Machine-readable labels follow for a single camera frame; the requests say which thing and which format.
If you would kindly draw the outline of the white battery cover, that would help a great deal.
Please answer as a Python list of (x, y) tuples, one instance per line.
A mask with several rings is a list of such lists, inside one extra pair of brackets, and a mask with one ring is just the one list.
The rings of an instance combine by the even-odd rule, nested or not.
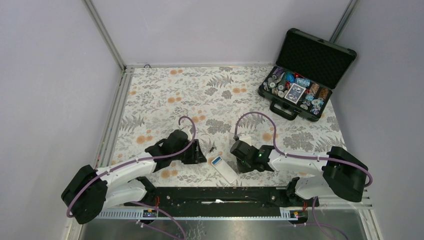
[(237, 140), (238, 140), (238, 136), (236, 134), (234, 134), (233, 132), (230, 132), (228, 134), (228, 141), (230, 144), (233, 144)]

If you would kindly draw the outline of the blue battery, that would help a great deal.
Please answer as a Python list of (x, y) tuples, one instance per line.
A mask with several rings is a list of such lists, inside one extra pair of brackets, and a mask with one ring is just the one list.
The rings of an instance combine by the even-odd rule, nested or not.
[(217, 164), (219, 164), (220, 163), (220, 161), (221, 161), (222, 159), (220, 158), (220, 157), (217, 157), (217, 158), (215, 158), (212, 162), (211, 162), (211, 164), (212, 165), (214, 165), (214, 166), (216, 166)]

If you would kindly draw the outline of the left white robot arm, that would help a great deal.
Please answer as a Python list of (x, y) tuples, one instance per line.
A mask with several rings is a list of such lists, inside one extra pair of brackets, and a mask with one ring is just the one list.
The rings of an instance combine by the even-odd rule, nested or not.
[(184, 165), (207, 162), (198, 139), (182, 130), (147, 147), (142, 154), (121, 163), (94, 169), (81, 167), (61, 194), (67, 216), (78, 224), (95, 219), (101, 211), (129, 202), (152, 204), (155, 192), (146, 187), (141, 177), (155, 173), (180, 161)]

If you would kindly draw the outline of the white remote control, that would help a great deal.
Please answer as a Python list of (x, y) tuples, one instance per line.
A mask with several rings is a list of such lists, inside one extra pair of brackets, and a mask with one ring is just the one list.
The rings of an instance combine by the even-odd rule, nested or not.
[(238, 179), (238, 174), (231, 168), (231, 166), (222, 158), (222, 160), (217, 165), (211, 165), (212, 167), (229, 183), (233, 184)]

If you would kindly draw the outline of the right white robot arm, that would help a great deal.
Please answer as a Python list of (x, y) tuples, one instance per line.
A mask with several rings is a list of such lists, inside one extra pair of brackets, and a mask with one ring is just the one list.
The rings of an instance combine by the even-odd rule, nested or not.
[(241, 173), (293, 171), (306, 173), (295, 177), (286, 186), (287, 201), (301, 205), (314, 197), (336, 195), (358, 203), (366, 187), (368, 167), (345, 149), (333, 146), (329, 152), (280, 153), (274, 146), (256, 148), (237, 140), (230, 148)]

